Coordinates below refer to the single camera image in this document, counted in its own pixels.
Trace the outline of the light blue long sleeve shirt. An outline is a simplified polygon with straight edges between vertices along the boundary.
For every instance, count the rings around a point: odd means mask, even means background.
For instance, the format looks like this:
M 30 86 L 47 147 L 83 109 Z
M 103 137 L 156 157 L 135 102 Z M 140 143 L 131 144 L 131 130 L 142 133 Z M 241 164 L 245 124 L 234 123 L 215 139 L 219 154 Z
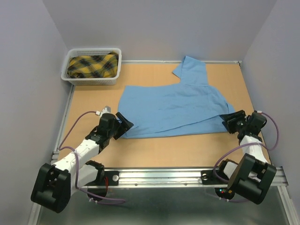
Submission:
M 209 85 L 206 64 L 185 56 L 173 74 L 180 79 L 179 83 L 125 87 L 118 111 L 133 127 L 123 138 L 226 132 L 220 115 L 235 109 L 218 89 Z

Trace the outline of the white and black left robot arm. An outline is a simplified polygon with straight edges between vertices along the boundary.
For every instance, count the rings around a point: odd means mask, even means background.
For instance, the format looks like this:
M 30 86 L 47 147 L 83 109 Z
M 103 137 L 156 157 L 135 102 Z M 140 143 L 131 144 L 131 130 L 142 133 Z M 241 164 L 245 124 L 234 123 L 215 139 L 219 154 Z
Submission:
M 72 194 L 82 191 L 96 204 L 125 203 L 124 199 L 97 195 L 84 188 L 91 182 L 95 185 L 104 182 L 104 191 L 108 190 L 104 166 L 92 158 L 106 148 L 111 139 L 119 139 L 133 127 L 133 123 L 120 112 L 112 114 L 104 109 L 95 114 L 99 116 L 99 124 L 85 136 L 78 147 L 69 146 L 71 152 L 63 159 L 40 167 L 30 196 L 32 202 L 60 213 L 69 203 Z

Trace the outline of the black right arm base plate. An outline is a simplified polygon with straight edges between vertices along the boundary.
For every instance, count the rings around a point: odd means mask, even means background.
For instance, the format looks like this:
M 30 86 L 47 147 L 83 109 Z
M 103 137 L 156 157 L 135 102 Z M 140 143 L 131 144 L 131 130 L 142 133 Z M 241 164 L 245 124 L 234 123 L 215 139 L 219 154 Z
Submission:
M 227 188 L 227 182 L 217 178 L 213 170 L 201 171 L 201 181 L 203 185 L 213 185 L 217 197 L 232 200 L 235 193 Z

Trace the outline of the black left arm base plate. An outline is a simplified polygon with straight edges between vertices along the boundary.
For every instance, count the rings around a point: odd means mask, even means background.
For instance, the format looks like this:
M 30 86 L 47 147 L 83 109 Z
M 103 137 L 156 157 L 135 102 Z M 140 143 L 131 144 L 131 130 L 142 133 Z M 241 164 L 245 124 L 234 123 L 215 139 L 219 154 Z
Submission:
M 118 186 L 119 184 L 119 171 L 102 171 L 96 176 L 96 179 L 89 182 L 86 186 L 87 191 L 101 197 L 107 197 L 108 188 L 110 186 Z

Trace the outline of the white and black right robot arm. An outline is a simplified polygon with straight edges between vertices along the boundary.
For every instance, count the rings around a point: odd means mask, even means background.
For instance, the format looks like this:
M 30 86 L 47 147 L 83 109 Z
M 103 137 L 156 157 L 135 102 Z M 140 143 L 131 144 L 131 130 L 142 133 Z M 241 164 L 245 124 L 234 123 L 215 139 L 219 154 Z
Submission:
M 212 170 L 214 177 L 227 184 L 227 190 L 245 199 L 261 204 L 275 178 L 277 169 L 268 163 L 263 154 L 265 145 L 259 136 L 267 120 L 274 119 L 265 112 L 254 111 L 246 115 L 244 110 L 220 116 L 222 124 L 230 134 L 237 133 L 238 147 L 226 155 L 241 149 L 244 153 L 236 163 L 222 156 Z

